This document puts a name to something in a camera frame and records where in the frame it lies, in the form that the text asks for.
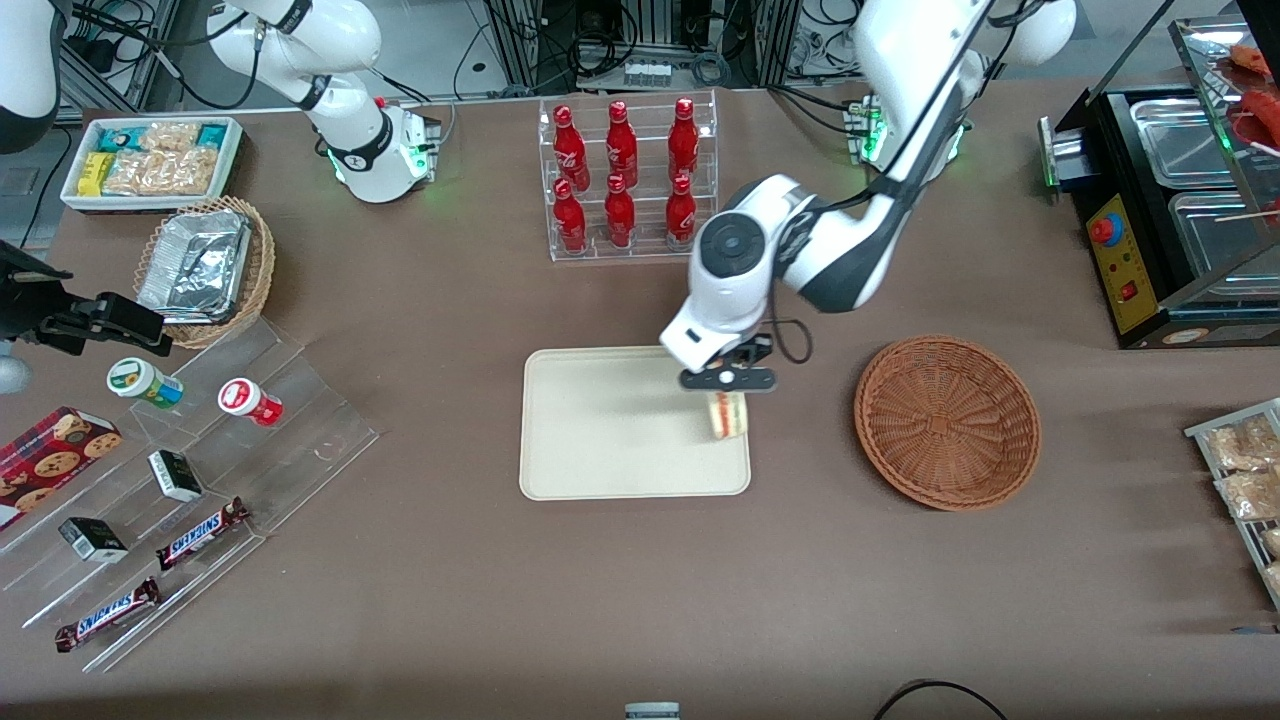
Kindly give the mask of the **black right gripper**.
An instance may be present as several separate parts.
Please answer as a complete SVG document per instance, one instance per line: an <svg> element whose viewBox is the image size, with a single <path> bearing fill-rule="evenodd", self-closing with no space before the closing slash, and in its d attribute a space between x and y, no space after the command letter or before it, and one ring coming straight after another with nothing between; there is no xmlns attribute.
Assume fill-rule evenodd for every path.
<svg viewBox="0 0 1280 720"><path fill-rule="evenodd" d="M81 313L83 299L68 293L63 281L70 274L40 261L26 251L1 243L1 340L42 345L79 356L88 341L129 345L159 357L172 354L173 338L164 316L119 293L97 296L100 332Z"/></svg>

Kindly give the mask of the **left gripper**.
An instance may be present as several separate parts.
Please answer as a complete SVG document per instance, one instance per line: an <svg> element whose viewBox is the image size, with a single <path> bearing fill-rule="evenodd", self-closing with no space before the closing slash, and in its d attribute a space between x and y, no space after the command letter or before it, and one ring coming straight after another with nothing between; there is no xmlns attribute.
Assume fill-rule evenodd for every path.
<svg viewBox="0 0 1280 720"><path fill-rule="evenodd" d="M760 327L763 302L745 311L701 307L685 300L660 332L660 346L680 365L698 373L710 363L750 340Z"/></svg>

